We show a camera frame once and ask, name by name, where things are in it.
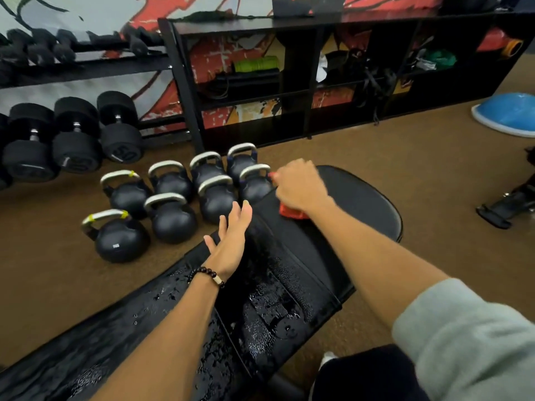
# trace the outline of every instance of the graffiti wall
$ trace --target graffiti wall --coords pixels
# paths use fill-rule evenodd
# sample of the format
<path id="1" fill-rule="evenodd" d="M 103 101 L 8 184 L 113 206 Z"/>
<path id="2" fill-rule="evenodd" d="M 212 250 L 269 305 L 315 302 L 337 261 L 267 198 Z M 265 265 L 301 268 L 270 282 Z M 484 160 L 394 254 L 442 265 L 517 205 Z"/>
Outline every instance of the graffiti wall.
<path id="1" fill-rule="evenodd" d="M 225 11 L 243 16 L 309 15 L 342 11 L 345 8 L 367 11 L 373 9 L 434 8 L 441 0 L 0 0 L 0 33 L 19 28 L 45 28 L 52 33 L 68 29 L 78 40 L 89 40 L 88 31 L 105 35 L 130 23 L 148 30 L 157 28 L 160 17 L 183 18 L 201 11 Z M 273 36 L 242 39 L 204 37 L 189 46 L 191 63 L 197 83 L 205 83 L 217 73 L 229 71 L 233 61 L 276 55 L 284 64 L 284 46 Z M 96 56 L 80 57 L 94 59 Z M 97 58 L 118 58 L 120 54 L 102 54 Z M 80 80 L 61 84 L 0 90 L 0 112 L 8 114 L 19 102 L 35 102 L 52 108 L 61 97 L 77 96 L 96 103 L 97 96 L 107 90 L 122 91 L 135 101 L 143 119 L 180 114 L 179 93 L 169 70 L 154 73 L 117 76 L 105 79 Z M 347 99 L 351 93 L 341 90 L 316 96 L 315 105 L 328 104 L 331 94 L 336 100 Z M 205 127 L 247 121 L 280 113 L 277 100 L 254 102 L 203 112 Z M 172 126 L 148 133 L 165 132 Z"/>

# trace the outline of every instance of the black kettlebell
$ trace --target black kettlebell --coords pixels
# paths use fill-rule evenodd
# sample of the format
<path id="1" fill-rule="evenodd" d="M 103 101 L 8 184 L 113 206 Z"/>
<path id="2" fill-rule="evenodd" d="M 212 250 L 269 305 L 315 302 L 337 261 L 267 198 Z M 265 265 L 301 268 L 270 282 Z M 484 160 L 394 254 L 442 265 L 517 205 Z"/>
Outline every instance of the black kettlebell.
<path id="1" fill-rule="evenodd" d="M 237 154 L 251 151 L 251 154 Z M 227 174 L 232 177 L 236 187 L 240 185 L 240 174 L 244 168 L 255 165 L 258 161 L 258 151 L 252 143 L 240 143 L 228 150 Z"/>
<path id="2" fill-rule="evenodd" d="M 201 214 L 206 222 L 219 224 L 220 215 L 228 216 L 236 201 L 232 178 L 226 174 L 204 181 L 198 190 Z"/>
<path id="3" fill-rule="evenodd" d="M 177 172 L 166 172 L 161 176 L 156 175 L 156 171 L 163 167 L 177 168 Z M 154 163 L 149 168 L 149 180 L 154 189 L 154 194 L 162 194 L 164 192 L 174 192 L 183 196 L 187 202 L 193 199 L 193 183 L 188 177 L 188 172 L 184 165 L 175 160 L 164 160 L 162 162 Z"/>
<path id="4" fill-rule="evenodd" d="M 225 174 L 221 155 L 217 152 L 204 152 L 195 156 L 189 163 L 193 186 L 198 191 L 203 182 L 215 176 Z"/>
<path id="5" fill-rule="evenodd" d="M 106 222 L 100 229 L 93 222 L 118 216 Z M 120 209 L 91 214 L 82 222 L 82 230 L 95 242 L 95 249 L 101 258 L 111 263 L 126 263 L 145 253 L 150 244 L 150 236 L 141 222 Z"/>
<path id="6" fill-rule="evenodd" d="M 145 201 L 145 211 L 152 220 L 152 230 L 165 243 L 181 243 L 197 230 L 197 218 L 183 195 L 166 192 Z"/>
<path id="7" fill-rule="evenodd" d="M 110 187 L 110 180 L 121 176 L 128 176 L 132 181 L 119 184 L 116 188 Z M 124 209 L 137 220 L 147 217 L 144 209 L 145 201 L 152 195 L 143 179 L 132 170 L 117 170 L 105 174 L 101 178 L 102 191 L 110 199 L 111 208 Z"/>
<path id="8" fill-rule="evenodd" d="M 243 169 L 240 173 L 240 203 L 247 200 L 251 205 L 259 202 L 264 196 L 273 190 L 273 184 L 269 172 L 271 167 L 264 163 L 252 165 Z"/>

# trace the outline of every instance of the brown carpet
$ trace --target brown carpet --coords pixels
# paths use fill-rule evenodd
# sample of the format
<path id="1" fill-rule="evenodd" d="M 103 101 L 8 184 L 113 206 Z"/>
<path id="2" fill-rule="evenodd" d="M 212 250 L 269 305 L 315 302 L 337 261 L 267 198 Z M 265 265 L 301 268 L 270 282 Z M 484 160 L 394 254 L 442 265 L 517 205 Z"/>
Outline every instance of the brown carpet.
<path id="1" fill-rule="evenodd" d="M 504 91 L 535 91 L 523 57 Z M 535 319 L 535 229 L 529 216 L 508 231 L 480 219 L 474 208 L 492 202 L 534 172 L 523 149 L 533 141 L 501 134 L 472 120 L 462 104 L 340 130 L 263 148 L 261 161 L 277 168 L 304 157 L 344 168 L 368 181 L 397 206 L 404 222 L 402 244 L 484 298 L 510 304 Z M 131 168 L 146 175 L 163 159 L 189 162 L 189 144 L 150 151 Z M 18 184 L 0 194 L 0 364 L 9 365 L 77 322 L 141 286 L 214 229 L 202 226 L 180 246 L 153 243 L 138 261 L 102 261 L 79 229 L 91 212 L 108 208 L 98 180 L 120 166 L 92 175 L 61 174 L 41 185 Z M 284 366 L 297 384 L 310 386 L 326 350 L 338 355 L 391 341 L 359 294 Z"/>

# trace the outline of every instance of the kettlebell handle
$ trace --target kettlebell handle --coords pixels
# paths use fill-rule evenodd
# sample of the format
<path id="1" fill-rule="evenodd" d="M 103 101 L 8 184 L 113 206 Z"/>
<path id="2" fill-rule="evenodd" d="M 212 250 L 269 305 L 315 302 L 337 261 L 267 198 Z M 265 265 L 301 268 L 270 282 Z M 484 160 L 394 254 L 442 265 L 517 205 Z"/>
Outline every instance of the kettlebell handle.
<path id="1" fill-rule="evenodd" d="M 86 218 L 82 221 L 82 231 L 94 241 L 97 239 L 98 229 L 93 227 L 93 222 L 110 218 L 112 216 L 120 216 L 121 219 L 126 219 L 127 221 L 132 219 L 128 211 L 124 211 L 122 209 L 107 209 L 105 211 L 100 211 L 86 216 Z"/>
<path id="2" fill-rule="evenodd" d="M 154 210 L 153 205 L 160 201 L 174 200 L 178 201 L 180 205 L 185 205 L 188 201 L 184 198 L 183 195 L 177 194 L 175 192 L 164 192 L 162 194 L 153 195 L 152 197 L 147 198 L 143 207 L 145 211 L 149 212 Z"/>
<path id="3" fill-rule="evenodd" d="M 154 163 L 149 168 L 149 177 L 152 177 L 154 172 L 157 171 L 157 169 L 160 169 L 162 167 L 170 167 L 170 166 L 178 168 L 178 170 L 181 172 L 184 170 L 184 165 L 182 163 L 177 162 L 176 160 L 164 160 L 158 163 Z"/>
<path id="4" fill-rule="evenodd" d="M 134 170 L 117 170 L 115 172 L 106 173 L 104 176 L 102 176 L 101 186 L 102 187 L 108 186 L 108 182 L 111 179 L 115 179 L 116 177 L 120 177 L 120 176 L 134 177 L 137 180 L 141 180 L 140 175 L 137 174 Z"/>
<path id="5" fill-rule="evenodd" d="M 217 152 L 204 152 L 204 153 L 198 154 L 189 163 L 189 169 L 193 170 L 194 168 L 198 166 L 200 161 L 209 160 L 209 159 L 216 159 L 216 161 L 219 161 L 221 160 L 221 155 L 218 154 Z"/>
<path id="6" fill-rule="evenodd" d="M 232 177 L 227 176 L 226 174 L 221 174 L 219 176 L 211 177 L 210 179 L 203 181 L 201 185 L 199 186 L 198 194 L 199 197 L 204 197 L 204 193 L 206 192 L 206 189 L 209 187 L 212 187 L 214 185 L 232 185 Z"/>
<path id="7" fill-rule="evenodd" d="M 245 143 L 234 145 L 232 148 L 230 148 L 227 153 L 227 158 L 232 157 L 236 153 L 245 152 L 245 151 L 251 151 L 251 156 L 257 153 L 256 146 L 254 144 L 245 142 Z"/>
<path id="8" fill-rule="evenodd" d="M 240 182 L 244 181 L 249 174 L 253 172 L 260 172 L 261 170 L 265 170 L 267 176 L 267 174 L 271 170 L 271 167 L 270 165 L 266 165 L 265 163 L 258 163 L 257 165 L 246 167 L 240 173 Z"/>

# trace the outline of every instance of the gray sleeve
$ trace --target gray sleeve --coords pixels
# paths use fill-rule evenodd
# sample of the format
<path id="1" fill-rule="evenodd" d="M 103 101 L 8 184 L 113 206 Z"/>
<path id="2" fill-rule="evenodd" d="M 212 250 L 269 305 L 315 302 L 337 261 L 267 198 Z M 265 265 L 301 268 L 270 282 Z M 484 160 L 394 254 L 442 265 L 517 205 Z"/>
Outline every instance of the gray sleeve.
<path id="1" fill-rule="evenodd" d="M 432 401 L 535 399 L 535 325 L 460 280 L 420 294 L 392 336 Z"/>

